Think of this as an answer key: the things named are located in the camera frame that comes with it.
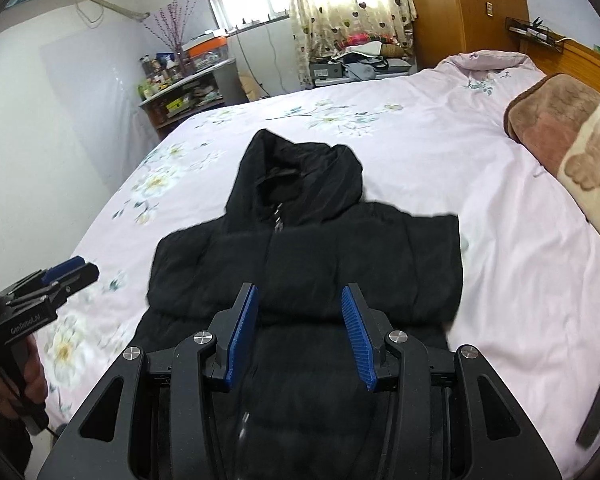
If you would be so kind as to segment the person's left hand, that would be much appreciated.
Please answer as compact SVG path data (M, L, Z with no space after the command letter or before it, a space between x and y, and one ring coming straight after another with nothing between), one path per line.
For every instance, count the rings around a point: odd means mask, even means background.
M35 338L29 336L27 339L28 360L23 370L23 378L26 381L26 396L34 404L42 404L46 401L48 387L44 373L44 366L38 355L38 346ZM0 413L7 419L19 418L15 406L19 401L0 378Z

